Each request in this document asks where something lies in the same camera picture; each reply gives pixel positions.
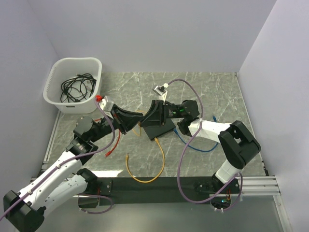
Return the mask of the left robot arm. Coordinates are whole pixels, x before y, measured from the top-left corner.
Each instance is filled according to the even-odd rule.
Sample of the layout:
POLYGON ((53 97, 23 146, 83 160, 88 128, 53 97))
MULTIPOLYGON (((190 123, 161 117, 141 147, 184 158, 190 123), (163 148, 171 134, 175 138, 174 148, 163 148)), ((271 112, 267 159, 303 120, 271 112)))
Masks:
POLYGON ((79 118, 73 140, 58 160, 26 187, 5 194, 1 218, 6 218, 20 232, 36 231, 48 214, 72 196, 94 193, 97 177, 82 166, 94 154, 111 146, 108 143, 98 148, 94 143, 108 134, 115 136, 115 130, 126 133, 143 119, 141 113, 123 110, 115 104, 96 106, 103 114, 99 122, 89 116, 79 118))

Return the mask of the black network switch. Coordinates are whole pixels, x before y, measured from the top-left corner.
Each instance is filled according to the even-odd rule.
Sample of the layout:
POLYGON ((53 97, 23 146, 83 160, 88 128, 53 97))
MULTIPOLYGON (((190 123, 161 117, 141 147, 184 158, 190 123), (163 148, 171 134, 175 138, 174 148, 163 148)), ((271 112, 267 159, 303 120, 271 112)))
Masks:
POLYGON ((148 138, 153 141, 155 138, 159 138, 164 134, 174 131, 176 128, 175 124, 171 119, 168 119, 166 123, 160 127, 144 127, 144 131, 148 138))

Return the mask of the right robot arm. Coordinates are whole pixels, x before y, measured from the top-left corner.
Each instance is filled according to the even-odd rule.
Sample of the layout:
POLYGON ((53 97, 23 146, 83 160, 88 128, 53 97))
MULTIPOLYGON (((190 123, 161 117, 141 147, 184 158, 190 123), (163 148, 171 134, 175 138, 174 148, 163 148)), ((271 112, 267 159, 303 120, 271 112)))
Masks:
POLYGON ((169 118, 179 118, 179 130, 191 140, 201 137, 219 143, 226 159, 211 181, 213 189, 223 193, 229 188, 229 181, 261 151, 261 146, 243 122, 211 122, 203 120, 199 114, 197 102, 193 100, 185 100, 182 104, 153 100, 140 125, 158 127, 169 118))

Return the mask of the yellow ethernet cable long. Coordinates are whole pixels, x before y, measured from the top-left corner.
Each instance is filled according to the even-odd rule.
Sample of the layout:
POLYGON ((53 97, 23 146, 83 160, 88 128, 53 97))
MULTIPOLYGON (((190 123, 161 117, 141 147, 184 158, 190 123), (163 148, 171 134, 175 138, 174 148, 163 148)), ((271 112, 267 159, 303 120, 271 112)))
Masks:
POLYGON ((130 171, 129 163, 128 163, 128 161, 129 161, 129 154, 128 154, 128 153, 126 154, 126 170, 127 170, 128 174, 129 174, 130 177, 133 178, 135 181, 137 181, 137 182, 139 182, 139 183, 142 183, 142 184, 149 184, 149 183, 154 182, 156 179, 158 179, 158 178, 161 176, 162 172, 164 171, 164 168, 165 168, 165 165, 166 165, 166 155, 165 155, 165 152, 164 152, 164 150, 163 150, 163 148, 162 148, 162 146, 161 146, 161 144, 160 144, 158 138, 155 137, 154 140, 155 140, 156 144, 157 144, 157 145, 159 146, 159 148, 160 148, 160 151, 161 151, 161 154, 162 154, 162 162, 163 162, 163 163, 162 163, 162 167, 161 167, 160 172, 159 172, 155 177, 153 177, 152 179, 149 179, 149 180, 141 180, 141 179, 136 178, 136 177, 132 174, 132 172, 130 171))

